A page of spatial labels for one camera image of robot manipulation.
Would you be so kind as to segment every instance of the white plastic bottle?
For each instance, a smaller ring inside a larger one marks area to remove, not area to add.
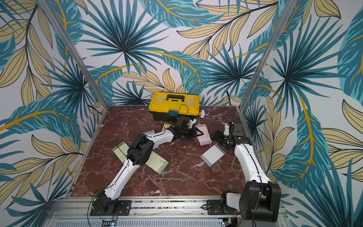
[[[200,110],[200,118],[204,118],[205,116],[205,111],[204,110]]]

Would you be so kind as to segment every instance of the metal vent grille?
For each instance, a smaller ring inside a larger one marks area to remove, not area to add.
[[[92,227],[101,226],[102,219],[91,219]],[[87,219],[59,219],[55,227],[87,227]],[[134,220],[119,219],[116,226],[122,227],[221,227],[221,219],[171,219],[171,218],[138,218]]]

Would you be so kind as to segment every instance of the tropical leaf wallpaper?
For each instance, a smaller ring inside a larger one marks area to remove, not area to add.
[[[76,44],[79,6],[51,2]],[[39,226],[68,192],[103,107],[36,1],[0,0],[0,26],[1,226]]]
[[[292,226],[363,226],[363,2],[298,0],[290,24],[243,111],[258,158]]]

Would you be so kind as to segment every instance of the green folder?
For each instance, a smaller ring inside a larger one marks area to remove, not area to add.
[[[112,150],[117,155],[122,163],[126,160],[126,155],[129,147],[125,142],[120,143],[118,146],[114,147]],[[158,174],[161,174],[166,166],[169,164],[164,158],[155,153],[151,152],[149,160],[147,160],[146,165],[155,170]]]

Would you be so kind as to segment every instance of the toolbox lid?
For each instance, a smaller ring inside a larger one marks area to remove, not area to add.
[[[199,97],[191,94],[155,92],[149,110],[158,113],[168,113],[170,110],[175,110],[179,114],[198,116]]]

